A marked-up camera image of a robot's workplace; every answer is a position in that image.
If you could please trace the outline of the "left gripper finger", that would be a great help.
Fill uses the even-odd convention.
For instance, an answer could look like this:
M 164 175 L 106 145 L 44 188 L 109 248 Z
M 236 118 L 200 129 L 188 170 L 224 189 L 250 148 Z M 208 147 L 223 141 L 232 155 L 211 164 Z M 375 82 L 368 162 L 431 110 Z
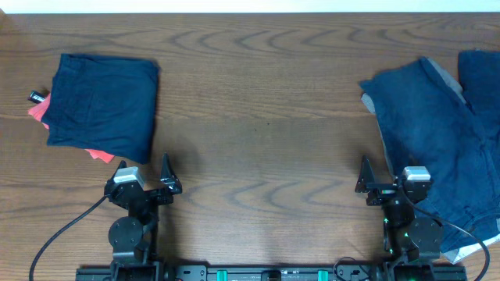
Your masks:
M 123 169 L 125 169 L 126 167 L 127 167 L 127 163 L 126 163 L 124 160 L 122 160 L 122 161 L 119 163 L 119 165 L 118 165 L 118 167 L 117 167 L 116 171 L 115 171 L 115 172 L 114 172 L 114 174 L 112 175 L 112 179 L 113 179 L 113 180 L 119 180 L 119 179 L 120 179 L 120 177 L 122 177 L 122 176 L 124 175 L 124 171 L 123 171 Z
M 170 158 L 167 153 L 162 157 L 160 181 L 168 186 L 168 188 L 180 188 L 180 181 L 170 165 Z

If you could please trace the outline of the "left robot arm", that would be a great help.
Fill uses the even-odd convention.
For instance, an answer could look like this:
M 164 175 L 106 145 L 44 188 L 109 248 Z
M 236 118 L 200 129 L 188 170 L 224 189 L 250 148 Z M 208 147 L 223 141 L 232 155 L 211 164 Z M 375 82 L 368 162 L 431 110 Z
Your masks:
M 173 196 L 182 193 L 168 154 L 162 157 L 159 179 L 161 188 L 145 190 L 138 167 L 122 161 L 105 185 L 105 197 L 127 211 L 109 228 L 112 281 L 164 279 L 163 264 L 156 257 L 159 206 L 173 203 Z

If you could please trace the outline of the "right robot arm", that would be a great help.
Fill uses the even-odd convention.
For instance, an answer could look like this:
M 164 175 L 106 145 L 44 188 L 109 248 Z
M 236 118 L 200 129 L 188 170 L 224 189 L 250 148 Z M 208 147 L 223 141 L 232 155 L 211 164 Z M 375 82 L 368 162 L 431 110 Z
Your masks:
M 431 177 L 423 166 L 407 166 L 392 183 L 375 180 L 369 159 L 362 157 L 355 192 L 384 213 L 384 250 L 390 258 L 368 271 L 369 280 L 435 280 L 443 227 L 436 219 L 416 216 L 416 203 L 427 197 Z

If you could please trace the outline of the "folded navy shorts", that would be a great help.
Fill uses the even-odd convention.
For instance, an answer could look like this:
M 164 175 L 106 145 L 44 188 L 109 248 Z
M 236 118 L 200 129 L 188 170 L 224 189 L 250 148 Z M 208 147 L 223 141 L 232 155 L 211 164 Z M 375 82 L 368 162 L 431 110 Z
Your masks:
M 149 161 L 159 67 L 147 59 L 63 54 L 47 111 L 49 146 Z

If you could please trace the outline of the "folded coral red garment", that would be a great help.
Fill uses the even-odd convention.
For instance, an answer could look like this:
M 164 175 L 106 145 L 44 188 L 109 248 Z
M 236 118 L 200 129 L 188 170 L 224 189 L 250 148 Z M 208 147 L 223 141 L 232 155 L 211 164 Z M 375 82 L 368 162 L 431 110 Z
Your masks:
M 35 120 L 41 123 L 43 115 L 46 113 L 50 105 L 50 94 L 45 95 L 46 99 L 41 104 L 35 104 L 34 107 L 28 110 L 28 114 L 32 116 Z M 104 151 L 87 149 L 87 152 L 93 159 L 100 159 L 105 163 L 110 163 L 115 156 Z

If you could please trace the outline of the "small black clothing tag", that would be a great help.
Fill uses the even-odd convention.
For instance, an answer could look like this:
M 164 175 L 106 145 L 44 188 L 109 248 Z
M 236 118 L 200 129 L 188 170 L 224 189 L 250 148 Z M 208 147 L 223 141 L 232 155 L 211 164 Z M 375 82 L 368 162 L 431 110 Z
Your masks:
M 28 101 L 33 102 L 34 104 L 41 104 L 46 99 L 46 96 L 38 91 L 31 91 L 28 96 Z

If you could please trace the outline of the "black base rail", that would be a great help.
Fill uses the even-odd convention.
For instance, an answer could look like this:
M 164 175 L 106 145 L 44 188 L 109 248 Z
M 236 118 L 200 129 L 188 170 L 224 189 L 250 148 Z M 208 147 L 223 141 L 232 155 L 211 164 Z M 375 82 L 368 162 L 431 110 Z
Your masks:
M 150 280 L 150 281 L 467 281 L 462 266 L 397 266 L 392 274 L 380 266 L 339 264 L 332 267 L 213 267 L 183 265 L 167 269 L 160 265 L 120 268 L 78 269 L 76 281 Z

